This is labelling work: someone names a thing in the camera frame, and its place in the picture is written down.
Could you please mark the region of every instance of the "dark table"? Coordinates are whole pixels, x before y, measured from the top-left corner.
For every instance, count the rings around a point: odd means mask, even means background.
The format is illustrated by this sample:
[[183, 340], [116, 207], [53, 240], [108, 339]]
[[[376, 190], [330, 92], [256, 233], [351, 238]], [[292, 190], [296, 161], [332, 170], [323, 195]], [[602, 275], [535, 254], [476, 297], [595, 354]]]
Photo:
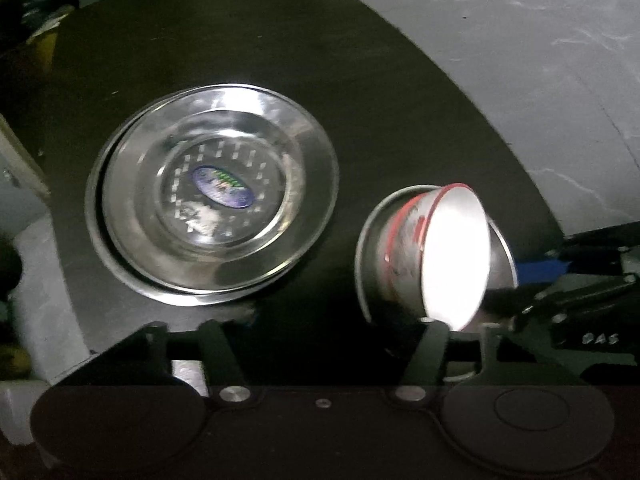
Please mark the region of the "dark table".
[[[98, 259], [84, 222], [86, 180], [136, 110], [224, 82], [273, 89], [316, 117], [338, 156], [337, 205], [313, 249], [264, 291], [226, 306], [167, 306], [121, 284]], [[206, 319], [241, 319], [226, 330], [253, 382], [382, 383], [394, 364], [365, 325], [353, 284], [360, 228], [382, 198], [413, 184], [465, 182], [517, 258], [561, 241], [538, 190], [480, 112], [357, 0], [99, 2], [62, 23], [45, 107], [56, 240], [95, 351], [151, 321], [191, 330]]]

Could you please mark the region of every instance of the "blue sticker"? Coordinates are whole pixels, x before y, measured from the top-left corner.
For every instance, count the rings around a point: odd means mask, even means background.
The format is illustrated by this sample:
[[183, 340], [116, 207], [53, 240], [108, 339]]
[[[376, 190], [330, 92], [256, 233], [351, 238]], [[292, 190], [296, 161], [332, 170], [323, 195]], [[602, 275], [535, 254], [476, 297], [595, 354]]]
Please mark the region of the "blue sticker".
[[233, 209], [249, 207], [254, 194], [238, 177], [213, 166], [199, 166], [191, 173], [193, 183], [214, 202]]

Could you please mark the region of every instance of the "red-rimmed cup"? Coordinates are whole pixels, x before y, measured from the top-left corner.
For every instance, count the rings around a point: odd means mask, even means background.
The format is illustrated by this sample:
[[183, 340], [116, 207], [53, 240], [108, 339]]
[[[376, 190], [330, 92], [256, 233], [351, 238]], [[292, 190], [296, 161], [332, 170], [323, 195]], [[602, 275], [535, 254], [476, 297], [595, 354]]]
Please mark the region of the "red-rimmed cup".
[[406, 202], [386, 223], [376, 252], [382, 296], [417, 318], [462, 330], [478, 310], [491, 261], [482, 204], [465, 184]]

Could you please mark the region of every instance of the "stainless steel bowl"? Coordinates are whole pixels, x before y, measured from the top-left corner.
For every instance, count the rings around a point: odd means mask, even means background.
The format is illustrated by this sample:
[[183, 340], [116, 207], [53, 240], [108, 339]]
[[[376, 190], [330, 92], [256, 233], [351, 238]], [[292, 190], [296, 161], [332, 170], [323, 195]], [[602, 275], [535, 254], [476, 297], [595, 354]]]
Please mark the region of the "stainless steel bowl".
[[165, 303], [219, 303], [272, 282], [308, 250], [337, 183], [331, 143], [299, 105], [246, 85], [196, 88], [114, 134], [89, 179], [87, 222], [127, 285], [178, 295]]
[[[370, 213], [360, 232], [354, 262], [354, 272], [356, 281], [356, 291], [362, 314], [369, 323], [376, 323], [376, 308], [386, 308], [388, 303], [383, 304], [380, 288], [376, 279], [376, 247], [386, 222], [404, 205], [409, 199], [439, 186], [411, 186], [400, 189], [387, 196]], [[498, 288], [515, 288], [518, 286], [516, 267], [511, 256], [511, 251], [502, 236], [502, 233], [493, 220], [487, 217], [491, 241], [491, 264], [487, 290]], [[485, 319], [487, 316], [480, 310], [474, 320]]]

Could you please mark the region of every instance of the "black robotic base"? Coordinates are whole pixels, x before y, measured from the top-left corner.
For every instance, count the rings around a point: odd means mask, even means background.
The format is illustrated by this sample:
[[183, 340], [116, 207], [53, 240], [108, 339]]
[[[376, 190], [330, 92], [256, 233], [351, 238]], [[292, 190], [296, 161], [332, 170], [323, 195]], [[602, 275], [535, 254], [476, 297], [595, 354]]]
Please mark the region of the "black robotic base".
[[[178, 354], [198, 355], [209, 397], [170, 375]], [[442, 383], [447, 361], [474, 359], [473, 378]], [[395, 386], [265, 388], [207, 322], [144, 327], [48, 390], [31, 426], [64, 478], [588, 480], [605, 475], [614, 415], [600, 390], [497, 325], [429, 323]]]

